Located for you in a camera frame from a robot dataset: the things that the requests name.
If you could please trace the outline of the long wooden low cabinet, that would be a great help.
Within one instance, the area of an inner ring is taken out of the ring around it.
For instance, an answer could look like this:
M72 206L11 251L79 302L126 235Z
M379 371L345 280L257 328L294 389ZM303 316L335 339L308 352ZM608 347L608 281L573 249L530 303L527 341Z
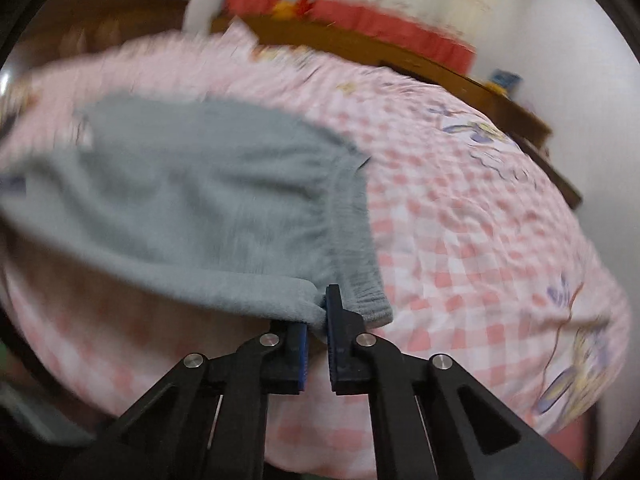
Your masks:
M577 209L582 196L541 155L550 128L505 96L449 68L359 32L268 16L221 16L212 32L246 25L266 47L307 47L423 84L410 103L410 128L426 143L420 159L440 196L514 200L543 211Z

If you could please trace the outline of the blue book on cabinet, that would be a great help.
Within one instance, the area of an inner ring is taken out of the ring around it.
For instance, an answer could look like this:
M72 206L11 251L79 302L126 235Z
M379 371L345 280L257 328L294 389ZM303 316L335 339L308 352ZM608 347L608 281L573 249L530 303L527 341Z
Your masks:
M488 80L488 84L504 96L512 96L518 90L521 82L522 77L520 75L507 70L494 70Z

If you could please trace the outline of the pink checkered cartoon bedsheet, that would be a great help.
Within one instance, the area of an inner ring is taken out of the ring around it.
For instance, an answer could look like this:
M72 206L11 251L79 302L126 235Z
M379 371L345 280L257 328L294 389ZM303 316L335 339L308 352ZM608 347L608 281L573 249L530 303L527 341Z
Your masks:
M78 110L115 93L231 100L331 130L368 156L368 216L393 310L378 335L413 356L450 354L535 430L558 431L622 368L630 307L568 207L440 196L410 128L413 84L387 68L263 47L245 25L168 32L52 63L13 85L1 144L17 160L91 142ZM1 215L2 292L44 367L81 400L122 414L180 356L216 356L268 318L173 300L23 235Z

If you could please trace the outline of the yellow container on cabinet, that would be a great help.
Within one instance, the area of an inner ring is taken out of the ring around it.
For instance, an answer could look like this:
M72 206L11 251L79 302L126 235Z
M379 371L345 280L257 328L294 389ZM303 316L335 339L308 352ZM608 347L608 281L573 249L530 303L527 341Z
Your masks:
M280 0L272 7L270 14L275 20L296 20L296 18L299 17L298 3L295 1Z

